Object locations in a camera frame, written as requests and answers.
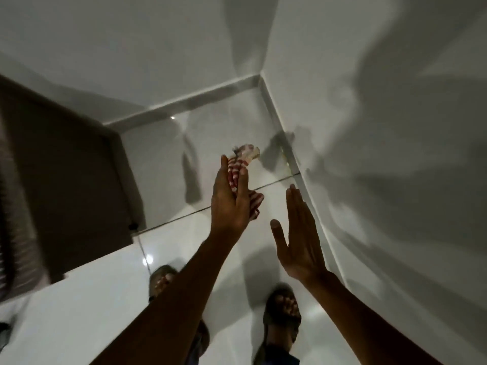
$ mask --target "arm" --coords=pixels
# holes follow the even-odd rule
[[[278,221],[271,221],[277,257],[325,309],[363,365],[440,364],[356,298],[327,271],[315,220],[294,185],[286,190],[289,245]]]
[[[103,350],[92,365],[183,363],[222,264],[249,221],[248,173],[235,200],[222,156],[211,200],[210,235],[171,284]]]

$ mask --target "striped cloth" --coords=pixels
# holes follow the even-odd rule
[[[234,154],[228,158],[228,182],[235,197],[237,196],[237,189],[239,184],[240,169],[247,168],[253,159],[257,159],[260,155],[259,147],[252,144],[244,144],[236,147],[233,150]],[[259,206],[264,200],[264,195],[259,192],[248,190],[250,197],[250,220],[257,219],[259,216]]]

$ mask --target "sandal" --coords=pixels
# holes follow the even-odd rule
[[[269,325],[278,325],[291,329],[291,339],[293,343],[296,341],[301,324],[301,313],[299,312],[299,308],[297,308],[298,314],[295,316],[291,315],[291,313],[286,313],[284,311],[286,300],[294,301],[294,305],[298,304],[293,290],[287,284],[278,285],[267,299],[264,312],[264,341],[255,355],[254,365],[259,365],[265,360],[265,347]]]
[[[178,271],[171,265],[163,265],[152,273],[149,279],[149,302],[154,300],[162,292],[164,286],[171,282],[170,278],[175,276],[177,273]],[[200,342],[198,357],[201,357],[210,345],[210,332],[203,320],[201,320],[198,325],[193,343],[198,340]]]

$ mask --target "brown door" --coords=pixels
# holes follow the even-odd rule
[[[1,77],[0,114],[52,282],[131,244],[106,129]]]

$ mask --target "white wall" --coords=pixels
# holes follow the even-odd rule
[[[111,122],[261,70],[277,0],[0,0],[0,74]]]
[[[280,0],[263,75],[348,287],[487,363],[487,0]]]

